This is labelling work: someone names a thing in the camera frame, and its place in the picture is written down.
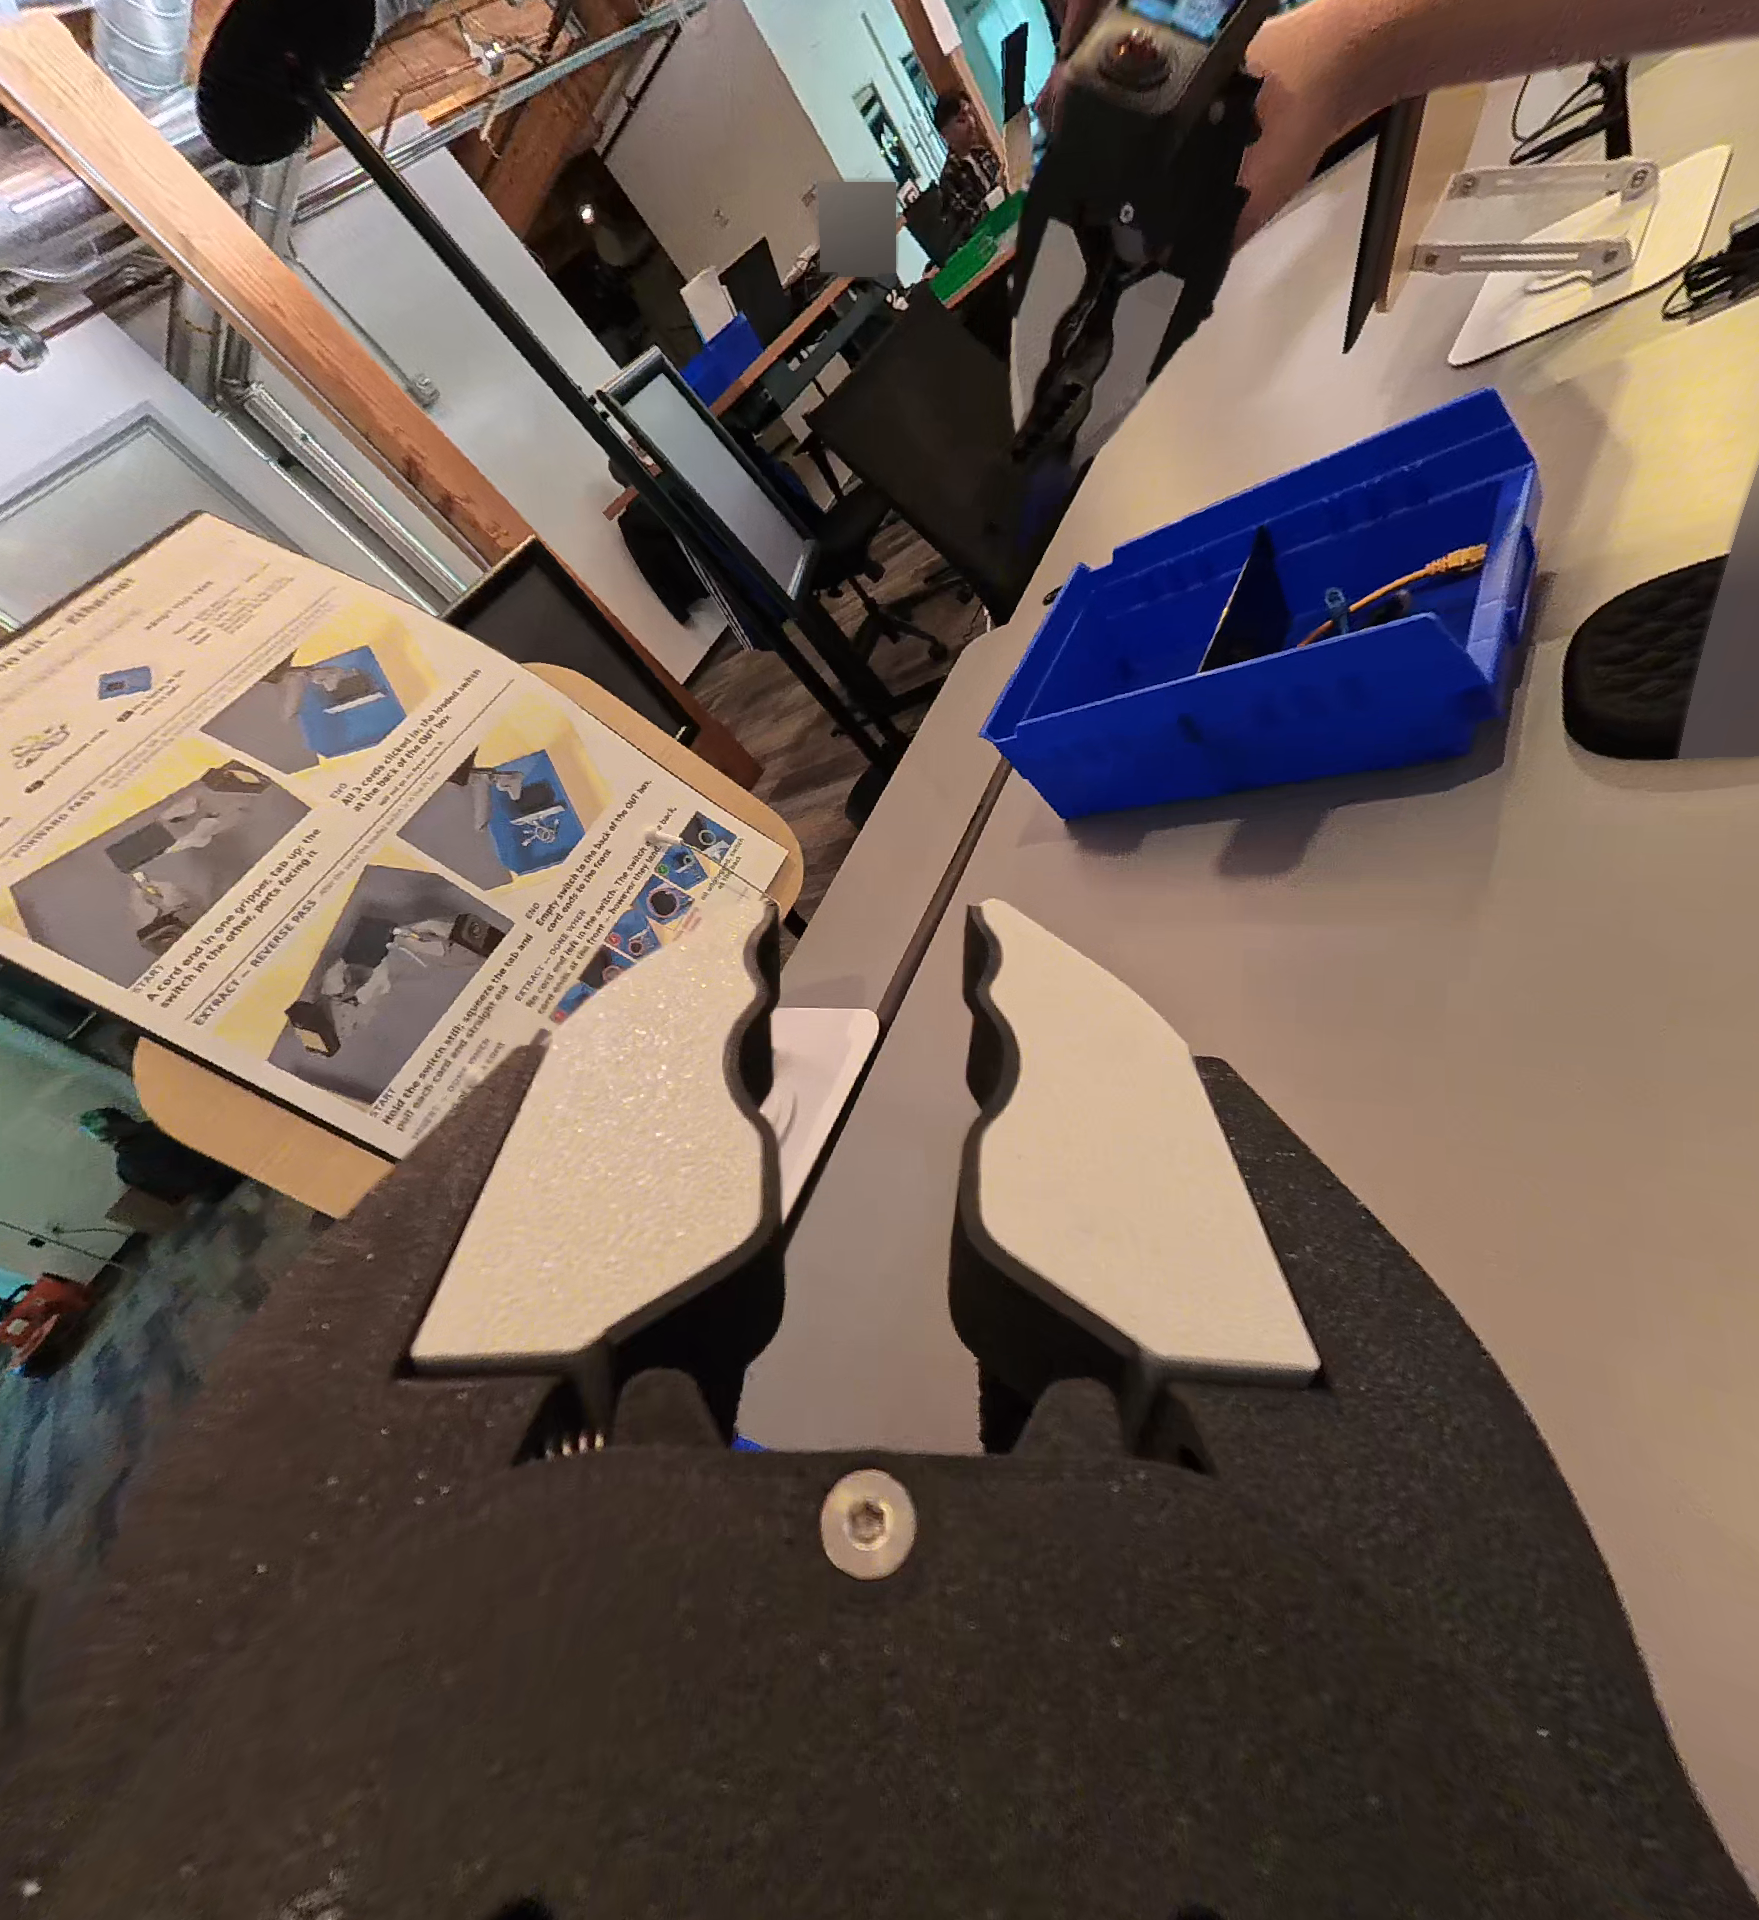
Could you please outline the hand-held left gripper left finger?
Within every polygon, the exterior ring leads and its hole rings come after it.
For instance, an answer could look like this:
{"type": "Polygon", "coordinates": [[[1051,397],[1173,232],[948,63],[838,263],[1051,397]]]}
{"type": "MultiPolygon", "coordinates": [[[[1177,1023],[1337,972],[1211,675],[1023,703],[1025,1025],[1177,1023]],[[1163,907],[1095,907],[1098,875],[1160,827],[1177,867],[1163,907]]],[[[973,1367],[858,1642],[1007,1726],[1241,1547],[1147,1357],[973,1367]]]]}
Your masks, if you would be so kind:
{"type": "Polygon", "coordinates": [[[412,1337],[419,1373],[549,1373],[610,1410],[651,1367],[736,1410],[781,1319],[778,910],[691,935],[564,1019],[412,1337]]]}

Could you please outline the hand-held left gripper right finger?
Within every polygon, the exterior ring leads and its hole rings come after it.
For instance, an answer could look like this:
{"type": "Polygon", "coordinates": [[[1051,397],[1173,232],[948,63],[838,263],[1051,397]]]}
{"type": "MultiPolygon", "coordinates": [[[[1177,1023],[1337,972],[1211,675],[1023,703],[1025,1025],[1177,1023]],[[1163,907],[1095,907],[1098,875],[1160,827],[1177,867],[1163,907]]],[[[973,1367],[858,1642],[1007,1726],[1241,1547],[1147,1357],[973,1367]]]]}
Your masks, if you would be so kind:
{"type": "Polygon", "coordinates": [[[1093,1380],[1121,1425],[1173,1385],[1304,1392],[1321,1353],[1200,1063],[1125,979],[1004,899],[967,907],[951,1322],[983,1425],[1093,1380]]]}

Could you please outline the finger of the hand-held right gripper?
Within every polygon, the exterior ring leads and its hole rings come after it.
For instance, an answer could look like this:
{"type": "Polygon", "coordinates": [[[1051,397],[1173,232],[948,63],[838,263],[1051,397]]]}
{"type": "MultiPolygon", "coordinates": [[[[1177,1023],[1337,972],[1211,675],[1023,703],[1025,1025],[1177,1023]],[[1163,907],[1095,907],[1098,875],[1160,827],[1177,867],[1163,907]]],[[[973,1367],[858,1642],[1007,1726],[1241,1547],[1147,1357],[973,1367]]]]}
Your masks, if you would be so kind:
{"type": "Polygon", "coordinates": [[[1013,460],[1071,456],[1114,356],[1117,305],[1143,279],[1144,260],[1125,260],[1114,247],[1090,252],[1081,286],[1051,330],[1034,400],[1010,443],[1013,460]]]}

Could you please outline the blue plastic bin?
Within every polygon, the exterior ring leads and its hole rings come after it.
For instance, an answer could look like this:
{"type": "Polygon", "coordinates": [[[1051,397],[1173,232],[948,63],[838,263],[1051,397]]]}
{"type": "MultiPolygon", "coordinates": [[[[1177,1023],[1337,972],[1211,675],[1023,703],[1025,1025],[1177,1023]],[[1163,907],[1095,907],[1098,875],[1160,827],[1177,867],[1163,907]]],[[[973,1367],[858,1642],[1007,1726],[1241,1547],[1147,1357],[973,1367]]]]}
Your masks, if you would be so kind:
{"type": "Polygon", "coordinates": [[[747,377],[763,347],[754,322],[744,313],[736,313],[686,360],[681,380],[700,402],[716,410],[721,397],[747,377]]]}
{"type": "Polygon", "coordinates": [[[1078,565],[983,739],[1061,817],[1461,757],[1501,719],[1539,462],[1475,387],[1078,565]]]}

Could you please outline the person's right hand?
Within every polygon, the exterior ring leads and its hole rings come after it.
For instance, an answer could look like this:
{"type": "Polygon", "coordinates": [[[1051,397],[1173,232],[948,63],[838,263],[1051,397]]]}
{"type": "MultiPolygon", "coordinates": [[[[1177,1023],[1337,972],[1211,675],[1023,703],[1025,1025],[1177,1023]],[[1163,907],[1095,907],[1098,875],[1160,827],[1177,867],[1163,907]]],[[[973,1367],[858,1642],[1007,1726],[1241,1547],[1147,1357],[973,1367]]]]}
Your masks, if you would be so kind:
{"type": "Polygon", "coordinates": [[[1304,3],[1254,35],[1247,72],[1258,80],[1257,136],[1244,150],[1244,247],[1314,180],[1321,157],[1402,95],[1397,3],[1304,3]]]}

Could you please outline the black office chair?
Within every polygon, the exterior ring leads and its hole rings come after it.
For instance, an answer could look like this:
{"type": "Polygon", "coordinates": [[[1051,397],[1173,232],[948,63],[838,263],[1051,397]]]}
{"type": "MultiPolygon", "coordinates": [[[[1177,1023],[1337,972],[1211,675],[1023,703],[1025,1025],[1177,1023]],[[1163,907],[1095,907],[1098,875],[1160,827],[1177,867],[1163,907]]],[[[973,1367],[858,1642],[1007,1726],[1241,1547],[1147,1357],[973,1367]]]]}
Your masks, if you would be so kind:
{"type": "Polygon", "coordinates": [[[1007,366],[928,283],[811,409],[811,435],[876,489],[1003,626],[1051,546],[1071,486],[1013,462],[1007,366]]]}

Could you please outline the white stand base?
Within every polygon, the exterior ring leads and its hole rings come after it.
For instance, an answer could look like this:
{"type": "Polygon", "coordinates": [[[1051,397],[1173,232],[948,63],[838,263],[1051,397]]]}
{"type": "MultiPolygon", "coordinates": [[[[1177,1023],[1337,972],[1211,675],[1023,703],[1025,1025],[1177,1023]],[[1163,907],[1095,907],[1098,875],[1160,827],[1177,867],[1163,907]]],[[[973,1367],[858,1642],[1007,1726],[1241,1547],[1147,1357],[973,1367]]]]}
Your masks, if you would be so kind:
{"type": "Polygon", "coordinates": [[[776,1005],[763,1115],[786,1169],[813,1166],[857,1087],[881,1023],[871,1007],[776,1005]]]}

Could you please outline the printed instruction poster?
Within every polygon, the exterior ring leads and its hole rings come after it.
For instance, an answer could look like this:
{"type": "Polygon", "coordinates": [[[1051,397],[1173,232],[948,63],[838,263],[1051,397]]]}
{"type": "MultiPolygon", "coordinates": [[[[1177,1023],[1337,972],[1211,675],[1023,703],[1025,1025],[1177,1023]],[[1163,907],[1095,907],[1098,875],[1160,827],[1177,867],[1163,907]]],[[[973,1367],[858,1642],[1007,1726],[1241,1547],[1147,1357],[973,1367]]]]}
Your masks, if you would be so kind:
{"type": "Polygon", "coordinates": [[[190,513],[0,646],[0,960],[399,1163],[786,822],[586,676],[190,513]]]}

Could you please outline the small red object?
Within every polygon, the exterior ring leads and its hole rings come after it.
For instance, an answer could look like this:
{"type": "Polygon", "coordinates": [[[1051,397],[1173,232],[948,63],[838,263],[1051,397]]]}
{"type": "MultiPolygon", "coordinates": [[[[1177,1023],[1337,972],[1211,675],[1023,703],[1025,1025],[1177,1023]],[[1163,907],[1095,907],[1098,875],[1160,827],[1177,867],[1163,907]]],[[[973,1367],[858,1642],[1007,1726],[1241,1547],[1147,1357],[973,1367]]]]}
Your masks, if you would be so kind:
{"type": "Polygon", "coordinates": [[[39,1275],[0,1302],[0,1347],[20,1377],[46,1377],[77,1342],[100,1287],[87,1279],[39,1275]]]}

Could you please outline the black textured pad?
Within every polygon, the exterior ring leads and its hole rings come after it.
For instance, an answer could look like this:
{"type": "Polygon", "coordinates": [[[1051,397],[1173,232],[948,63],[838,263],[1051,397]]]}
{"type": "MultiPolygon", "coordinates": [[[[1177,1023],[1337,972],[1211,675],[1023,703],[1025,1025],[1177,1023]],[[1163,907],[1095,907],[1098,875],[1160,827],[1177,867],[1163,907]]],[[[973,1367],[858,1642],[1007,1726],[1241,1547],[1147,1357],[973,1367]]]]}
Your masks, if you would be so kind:
{"type": "Polygon", "coordinates": [[[1564,737],[1597,757],[1674,759],[1728,556],[1685,562],[1584,616],[1562,657],[1564,737]]]}

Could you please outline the black pole with round top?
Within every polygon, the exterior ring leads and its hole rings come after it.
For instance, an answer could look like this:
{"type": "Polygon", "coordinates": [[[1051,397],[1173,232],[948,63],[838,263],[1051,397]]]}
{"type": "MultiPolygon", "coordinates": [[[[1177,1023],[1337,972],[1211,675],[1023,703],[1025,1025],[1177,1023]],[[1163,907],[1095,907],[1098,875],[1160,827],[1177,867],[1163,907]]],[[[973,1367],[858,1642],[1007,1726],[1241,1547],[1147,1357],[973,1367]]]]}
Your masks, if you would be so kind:
{"type": "Polygon", "coordinates": [[[462,293],[476,303],[557,402],[597,440],[617,479],[634,489],[673,540],[700,560],[739,629],[768,646],[853,743],[867,767],[850,797],[871,805],[904,757],[908,737],[894,722],[890,690],[817,605],[817,570],[811,595],[794,616],[778,616],[756,599],[700,533],[691,513],[663,489],[640,449],[603,410],[597,393],[586,393],[570,380],[531,322],[353,126],[343,87],[362,67],[373,39],[373,3],[230,3],[199,60],[199,130],[220,157],[237,165],[279,162],[304,145],[316,126],[333,135],[373,190],[452,272],[462,293]]]}

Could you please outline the wooden pillar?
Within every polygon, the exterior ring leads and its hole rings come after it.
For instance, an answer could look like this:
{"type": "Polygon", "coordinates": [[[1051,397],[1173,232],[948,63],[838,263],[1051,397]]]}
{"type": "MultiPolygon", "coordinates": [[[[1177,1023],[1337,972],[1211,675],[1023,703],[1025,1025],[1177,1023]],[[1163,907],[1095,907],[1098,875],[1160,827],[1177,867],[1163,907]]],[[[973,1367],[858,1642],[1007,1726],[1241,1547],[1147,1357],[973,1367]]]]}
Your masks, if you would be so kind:
{"type": "Polygon", "coordinates": [[[534,526],[170,139],[39,10],[0,16],[0,99],[480,562],[534,526]]]}

